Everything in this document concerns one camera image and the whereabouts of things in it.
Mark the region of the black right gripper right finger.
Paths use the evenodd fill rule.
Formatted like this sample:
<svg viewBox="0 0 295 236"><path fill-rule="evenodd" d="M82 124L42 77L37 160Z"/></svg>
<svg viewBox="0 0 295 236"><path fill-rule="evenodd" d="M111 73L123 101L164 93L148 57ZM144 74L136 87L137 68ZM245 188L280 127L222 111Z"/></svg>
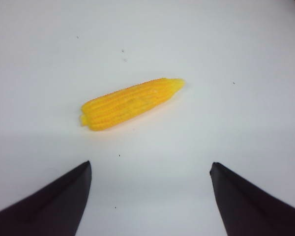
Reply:
<svg viewBox="0 0 295 236"><path fill-rule="evenodd" d="M229 236L295 236L295 208L214 162L210 177Z"/></svg>

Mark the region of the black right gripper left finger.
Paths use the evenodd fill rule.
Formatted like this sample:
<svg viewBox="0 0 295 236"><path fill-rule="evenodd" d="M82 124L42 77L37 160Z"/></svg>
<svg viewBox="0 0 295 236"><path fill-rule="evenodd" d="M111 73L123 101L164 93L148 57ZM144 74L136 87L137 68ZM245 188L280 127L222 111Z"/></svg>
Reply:
<svg viewBox="0 0 295 236"><path fill-rule="evenodd" d="M0 236L74 236L87 205L89 161L0 211Z"/></svg>

